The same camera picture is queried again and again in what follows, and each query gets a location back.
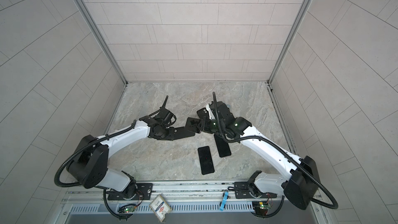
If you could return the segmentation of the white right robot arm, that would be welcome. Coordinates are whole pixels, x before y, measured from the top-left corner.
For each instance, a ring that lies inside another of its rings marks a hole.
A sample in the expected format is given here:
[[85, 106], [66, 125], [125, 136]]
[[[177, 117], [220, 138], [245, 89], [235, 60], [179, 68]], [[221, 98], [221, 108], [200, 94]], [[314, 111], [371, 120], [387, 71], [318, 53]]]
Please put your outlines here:
[[[217, 103], [217, 109], [214, 103], [210, 103], [198, 110], [197, 114], [202, 120], [200, 130], [203, 132], [219, 134], [219, 130], [222, 130], [229, 140], [249, 136], [265, 138], [251, 122], [243, 117], [234, 117], [222, 101]], [[247, 139], [240, 143], [256, 152], [280, 174], [276, 177], [275, 175], [268, 176], [264, 172], [254, 173], [248, 181], [252, 184], [250, 187], [252, 195], [268, 192], [282, 194], [297, 208], [307, 209], [319, 187], [277, 150], [280, 148], [279, 145], [273, 147], [274, 142], [269, 144], [258, 139]]]

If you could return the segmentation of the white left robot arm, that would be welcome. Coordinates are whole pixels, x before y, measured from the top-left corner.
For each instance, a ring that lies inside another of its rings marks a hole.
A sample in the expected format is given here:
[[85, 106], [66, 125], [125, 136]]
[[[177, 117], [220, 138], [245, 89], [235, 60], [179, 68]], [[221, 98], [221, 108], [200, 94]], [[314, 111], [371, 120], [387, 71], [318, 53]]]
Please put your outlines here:
[[142, 139], [174, 141], [195, 136], [185, 127], [174, 128], [175, 121], [175, 115], [162, 108], [115, 133], [98, 138], [88, 135], [81, 140], [77, 154], [66, 164], [66, 170], [86, 189], [100, 187], [132, 194], [136, 188], [135, 179], [125, 172], [108, 168], [109, 158]]

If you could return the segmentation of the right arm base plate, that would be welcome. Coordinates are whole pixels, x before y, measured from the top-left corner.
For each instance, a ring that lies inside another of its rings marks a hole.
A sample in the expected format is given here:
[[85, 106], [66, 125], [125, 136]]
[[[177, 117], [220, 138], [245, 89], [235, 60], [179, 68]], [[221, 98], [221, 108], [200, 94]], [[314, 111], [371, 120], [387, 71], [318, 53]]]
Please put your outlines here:
[[261, 192], [254, 183], [248, 183], [244, 181], [236, 181], [232, 187], [229, 187], [229, 191], [235, 193], [236, 199], [275, 199], [278, 197], [277, 194]]

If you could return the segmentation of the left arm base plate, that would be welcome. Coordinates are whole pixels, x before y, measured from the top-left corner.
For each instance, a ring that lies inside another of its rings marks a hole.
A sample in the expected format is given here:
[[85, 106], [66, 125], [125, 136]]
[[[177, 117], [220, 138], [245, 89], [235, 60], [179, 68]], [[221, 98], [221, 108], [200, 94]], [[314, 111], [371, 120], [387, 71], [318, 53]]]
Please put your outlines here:
[[122, 192], [111, 189], [107, 192], [107, 199], [114, 201], [149, 200], [151, 197], [152, 189], [152, 183], [135, 183], [133, 185], [129, 185]]

